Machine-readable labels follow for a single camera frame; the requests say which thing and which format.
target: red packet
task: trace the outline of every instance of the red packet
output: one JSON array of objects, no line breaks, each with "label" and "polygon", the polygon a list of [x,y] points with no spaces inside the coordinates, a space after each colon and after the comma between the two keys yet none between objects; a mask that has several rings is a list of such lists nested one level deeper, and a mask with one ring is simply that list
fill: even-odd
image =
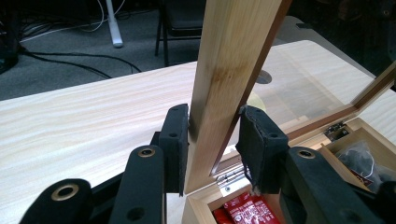
[{"label": "red packet", "polygon": [[251,196],[254,206],[256,207],[259,216],[262,217],[265,224],[280,224],[274,213],[268,207],[267,202],[262,196]]},{"label": "red packet", "polygon": [[262,197],[251,197],[247,192],[225,203],[224,208],[233,218],[235,224],[280,223]]}]

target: wooden board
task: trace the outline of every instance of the wooden board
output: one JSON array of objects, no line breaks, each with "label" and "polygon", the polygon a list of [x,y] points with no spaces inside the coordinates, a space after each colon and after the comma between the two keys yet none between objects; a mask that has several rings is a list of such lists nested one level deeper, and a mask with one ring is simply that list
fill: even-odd
[{"label": "wooden board", "polygon": [[207,1],[191,100],[185,192],[214,181],[222,151],[250,95],[289,0]]}]

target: black cable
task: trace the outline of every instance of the black cable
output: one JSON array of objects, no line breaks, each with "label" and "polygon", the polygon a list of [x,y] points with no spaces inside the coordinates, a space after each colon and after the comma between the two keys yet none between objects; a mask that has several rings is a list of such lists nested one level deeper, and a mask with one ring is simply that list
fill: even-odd
[{"label": "black cable", "polygon": [[46,59],[43,57],[39,57],[37,55],[34,55],[32,52],[26,51],[26,50],[21,50],[20,54],[25,55],[25,56],[29,56],[35,59],[38,59],[40,61],[44,61],[44,62],[48,62],[48,63],[63,63],[63,64],[69,64],[69,65],[73,65],[82,69],[85,69],[87,71],[93,72],[101,77],[105,77],[105,78],[112,78],[111,76],[109,76],[108,74],[101,72],[95,68],[86,66],[86,65],[82,65],[82,64],[78,64],[78,63],[69,63],[69,62],[63,62],[63,61],[58,61],[58,60],[52,60],[52,59]]},{"label": "black cable", "polygon": [[50,55],[50,56],[73,56],[73,57],[97,57],[97,58],[109,58],[109,59],[113,59],[113,60],[117,60],[123,63],[127,63],[131,66],[131,72],[133,73],[134,69],[136,69],[136,71],[138,72],[142,72],[138,67],[136,67],[134,64],[129,63],[128,61],[125,61],[121,58],[117,58],[117,57],[113,57],[113,56],[109,56],[109,55],[103,55],[103,54],[87,54],[87,53],[57,53],[57,52],[53,52],[53,53],[45,53],[45,52],[32,52],[29,51],[30,53],[36,54],[36,55]]}]

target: bolt hole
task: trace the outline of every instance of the bolt hole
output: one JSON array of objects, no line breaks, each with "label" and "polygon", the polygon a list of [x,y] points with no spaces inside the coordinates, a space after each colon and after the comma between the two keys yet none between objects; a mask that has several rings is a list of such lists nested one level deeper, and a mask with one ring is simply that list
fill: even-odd
[{"label": "bolt hole", "polygon": [[259,76],[256,79],[256,83],[259,84],[269,84],[272,82],[272,77],[269,73],[265,71],[260,71]]},{"label": "bolt hole", "polygon": [[78,185],[77,184],[66,184],[60,186],[51,194],[51,199],[56,202],[61,202],[64,200],[68,200],[75,196],[78,192]]},{"label": "bolt hole", "polygon": [[137,207],[131,209],[131,211],[128,212],[127,218],[130,221],[137,221],[140,220],[144,215],[145,215],[145,209],[142,207]]},{"label": "bolt hole", "polygon": [[153,156],[154,154],[155,154],[155,150],[154,150],[154,149],[151,149],[151,148],[144,148],[144,149],[141,149],[141,150],[137,153],[137,155],[138,155],[139,157],[143,157],[143,158],[151,157],[151,156]]},{"label": "bolt hole", "polygon": [[63,197],[63,196],[66,196],[67,194],[70,194],[71,192],[73,192],[73,188],[67,187],[67,188],[59,190],[58,195]]}]

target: box lid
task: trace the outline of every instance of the box lid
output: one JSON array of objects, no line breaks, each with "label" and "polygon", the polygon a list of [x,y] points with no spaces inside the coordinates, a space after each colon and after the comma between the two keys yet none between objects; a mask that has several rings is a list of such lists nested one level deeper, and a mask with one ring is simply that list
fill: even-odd
[{"label": "box lid", "polygon": [[320,45],[302,41],[273,47],[263,67],[272,81],[255,84],[289,3],[207,2],[191,101],[186,193],[214,182],[238,108],[249,95],[295,139],[356,116],[396,78],[396,63],[373,81]]}]

